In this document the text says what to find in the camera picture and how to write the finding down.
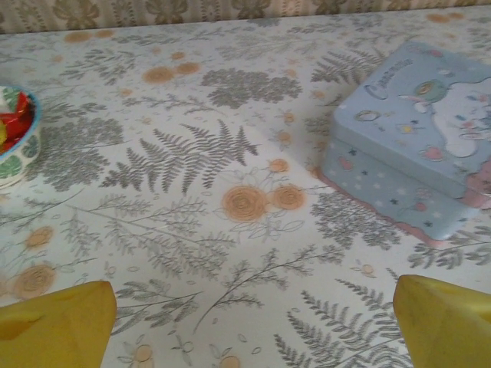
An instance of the floral tablecloth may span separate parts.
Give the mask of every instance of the floral tablecloth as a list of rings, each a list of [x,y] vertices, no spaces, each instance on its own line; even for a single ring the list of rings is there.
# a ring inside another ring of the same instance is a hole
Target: floral tablecloth
[[[411,367],[397,277],[491,292],[489,212],[428,248],[316,175],[409,39],[491,64],[491,7],[1,36],[44,116],[0,195],[0,304],[110,281],[104,368]]]

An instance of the table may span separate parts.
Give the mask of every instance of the table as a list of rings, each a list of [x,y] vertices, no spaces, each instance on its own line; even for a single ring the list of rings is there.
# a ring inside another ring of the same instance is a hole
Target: table
[[[411,367],[397,277],[491,292],[491,218],[419,243],[317,178],[402,42],[491,63],[491,6],[1,36],[43,149],[0,196],[0,303],[110,281],[104,368]]]

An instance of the ceramic bowl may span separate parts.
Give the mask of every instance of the ceramic bowl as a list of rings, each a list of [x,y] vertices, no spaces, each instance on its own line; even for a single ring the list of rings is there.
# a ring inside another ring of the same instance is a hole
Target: ceramic bowl
[[[38,158],[41,151],[39,121],[41,105],[34,94],[20,87],[35,106],[34,120],[26,134],[7,152],[0,155],[0,189],[19,182],[29,170],[29,166]]]

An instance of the patterned wallpaper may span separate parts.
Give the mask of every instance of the patterned wallpaper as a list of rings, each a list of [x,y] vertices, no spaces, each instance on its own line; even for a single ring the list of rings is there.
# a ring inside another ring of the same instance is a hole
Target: patterned wallpaper
[[[484,4],[491,0],[2,0],[0,33]]]

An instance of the tin box lid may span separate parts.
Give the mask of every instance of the tin box lid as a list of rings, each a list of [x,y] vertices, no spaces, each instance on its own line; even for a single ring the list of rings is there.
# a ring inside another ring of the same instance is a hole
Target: tin box lid
[[[331,134],[453,198],[489,195],[491,66],[406,42],[336,109]]]

